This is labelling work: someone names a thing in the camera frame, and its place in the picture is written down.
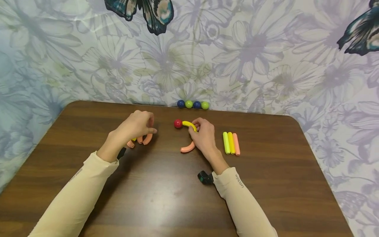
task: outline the blue ball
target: blue ball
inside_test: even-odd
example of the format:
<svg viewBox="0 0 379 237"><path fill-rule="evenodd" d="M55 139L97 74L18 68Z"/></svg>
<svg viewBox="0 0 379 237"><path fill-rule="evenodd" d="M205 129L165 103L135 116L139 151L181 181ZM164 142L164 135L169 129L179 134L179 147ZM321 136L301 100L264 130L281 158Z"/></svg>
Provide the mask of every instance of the blue ball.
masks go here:
<svg viewBox="0 0 379 237"><path fill-rule="evenodd" d="M201 103L199 101L195 101L193 103L193 108L201 108Z"/></svg>
<svg viewBox="0 0 379 237"><path fill-rule="evenodd" d="M186 107L186 103L184 102L184 100L178 100L176 104L178 105L179 108Z"/></svg>

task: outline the red ball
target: red ball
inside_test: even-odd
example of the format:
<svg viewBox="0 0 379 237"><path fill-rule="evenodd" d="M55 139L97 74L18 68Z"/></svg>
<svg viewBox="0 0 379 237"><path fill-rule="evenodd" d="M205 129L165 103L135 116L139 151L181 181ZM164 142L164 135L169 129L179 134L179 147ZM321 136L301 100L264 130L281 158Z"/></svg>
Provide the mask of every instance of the red ball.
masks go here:
<svg viewBox="0 0 379 237"><path fill-rule="evenodd" d="M183 127L183 122L180 119L175 120L174 127L176 127L177 129Z"/></svg>

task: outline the yellow straight stick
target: yellow straight stick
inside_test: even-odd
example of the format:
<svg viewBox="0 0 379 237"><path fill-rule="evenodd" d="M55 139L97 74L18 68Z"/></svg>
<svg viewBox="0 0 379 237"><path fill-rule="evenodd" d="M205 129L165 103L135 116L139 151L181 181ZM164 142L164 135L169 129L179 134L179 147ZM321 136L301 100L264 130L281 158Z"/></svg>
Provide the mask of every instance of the yellow straight stick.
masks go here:
<svg viewBox="0 0 379 237"><path fill-rule="evenodd" d="M224 138L224 148L225 148L225 153L227 155L230 154L230 146L229 146L229 138L228 138L228 133L227 132L223 132L222 133L222 137Z"/></svg>
<svg viewBox="0 0 379 237"><path fill-rule="evenodd" d="M230 153L234 155L236 153L236 150L234 149L233 134L231 132L228 132L228 138L229 138Z"/></svg>

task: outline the wall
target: wall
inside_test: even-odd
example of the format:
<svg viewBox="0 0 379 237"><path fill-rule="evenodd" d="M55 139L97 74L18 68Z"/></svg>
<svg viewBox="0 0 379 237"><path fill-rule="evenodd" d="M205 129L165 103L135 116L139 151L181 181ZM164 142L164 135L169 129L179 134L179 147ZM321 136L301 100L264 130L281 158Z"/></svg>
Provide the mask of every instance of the wall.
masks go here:
<svg viewBox="0 0 379 237"><path fill-rule="evenodd" d="M379 235L379 52L337 44L368 1L176 0L159 36L102 0L7 2L0 187L70 101L206 100L294 117L355 236Z"/></svg>

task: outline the black device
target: black device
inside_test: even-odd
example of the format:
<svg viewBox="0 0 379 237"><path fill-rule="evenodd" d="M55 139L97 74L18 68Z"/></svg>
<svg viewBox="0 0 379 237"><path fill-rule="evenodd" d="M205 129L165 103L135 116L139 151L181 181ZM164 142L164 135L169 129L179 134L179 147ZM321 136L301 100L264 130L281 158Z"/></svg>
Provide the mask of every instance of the black device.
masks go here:
<svg viewBox="0 0 379 237"><path fill-rule="evenodd" d="M125 147L123 147L123 148L120 150L119 154L117 155L117 159L118 159L118 160L119 160L121 157L124 156L125 151L126 151L126 148L125 148Z"/></svg>
<svg viewBox="0 0 379 237"><path fill-rule="evenodd" d="M212 174L207 174L204 170L202 170L199 174L197 174L200 182L205 185L213 184L213 176Z"/></svg>

